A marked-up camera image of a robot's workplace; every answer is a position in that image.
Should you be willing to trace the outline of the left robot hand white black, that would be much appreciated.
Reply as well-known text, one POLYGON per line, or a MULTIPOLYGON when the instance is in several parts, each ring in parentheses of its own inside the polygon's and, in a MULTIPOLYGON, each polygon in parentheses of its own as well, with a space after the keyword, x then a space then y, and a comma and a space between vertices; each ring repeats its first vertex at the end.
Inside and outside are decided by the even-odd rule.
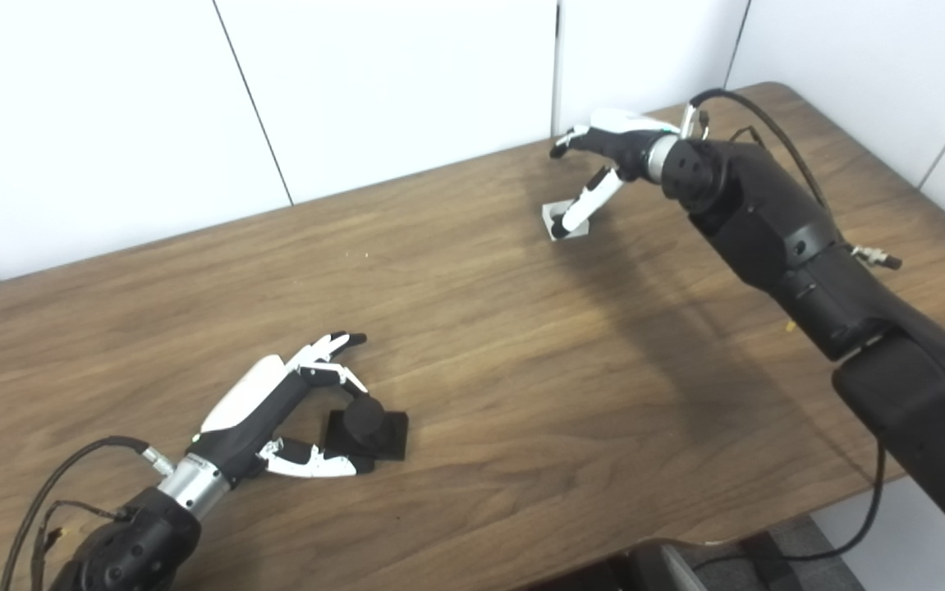
POLYGON ((333 332, 290 360, 258 360, 209 412, 186 453, 211 464, 231 488, 263 472, 297 479, 371 474, 374 460, 276 434, 314 388, 341 387, 353 400, 368 396, 365 385, 333 360, 366 340, 363 333, 333 332))

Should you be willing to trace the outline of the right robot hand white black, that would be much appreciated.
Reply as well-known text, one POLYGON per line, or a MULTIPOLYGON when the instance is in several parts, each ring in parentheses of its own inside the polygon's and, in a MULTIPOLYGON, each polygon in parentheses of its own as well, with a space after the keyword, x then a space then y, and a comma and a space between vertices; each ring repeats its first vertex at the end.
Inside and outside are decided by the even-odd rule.
POLYGON ((591 217, 626 184, 639 180, 656 185, 663 178, 668 154, 680 139, 677 126, 640 113, 601 108, 589 124, 574 125, 554 142, 548 156, 563 158, 571 149, 607 158, 574 199, 541 207, 552 241, 587 235, 591 217))

